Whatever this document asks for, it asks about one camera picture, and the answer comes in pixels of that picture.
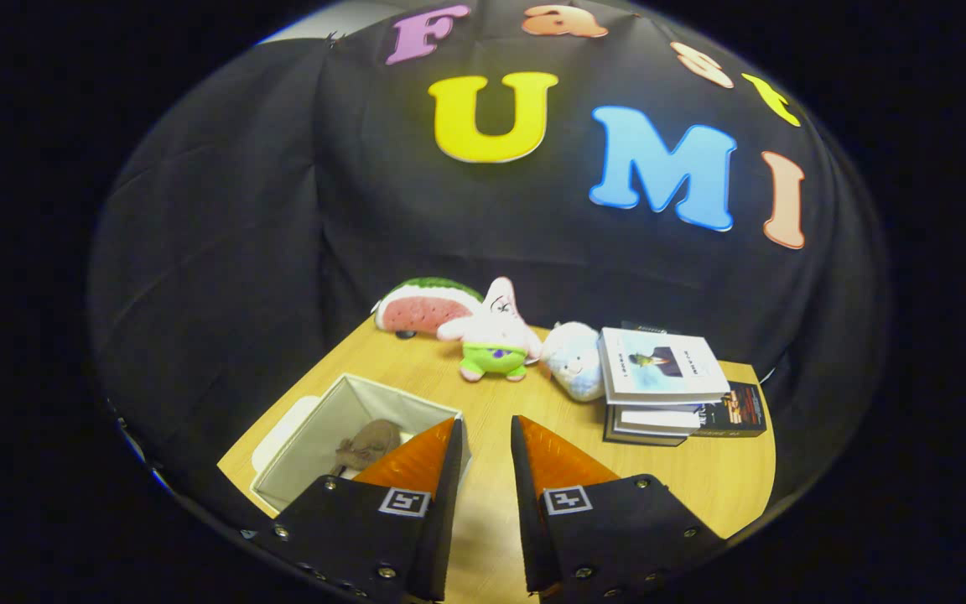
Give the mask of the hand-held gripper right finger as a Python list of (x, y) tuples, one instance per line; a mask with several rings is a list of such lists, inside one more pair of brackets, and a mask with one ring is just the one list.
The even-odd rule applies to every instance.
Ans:
[(511, 448), (527, 589), (542, 601), (644, 601), (724, 549), (651, 474), (618, 476), (522, 415)]

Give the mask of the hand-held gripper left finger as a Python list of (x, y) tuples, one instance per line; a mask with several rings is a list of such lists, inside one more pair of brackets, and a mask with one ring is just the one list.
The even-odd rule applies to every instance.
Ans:
[(351, 603), (437, 603), (444, 599), (461, 467), (467, 459), (460, 418), (410, 440), (434, 442), (424, 481), (369, 484), (322, 476), (257, 530), (266, 562)]

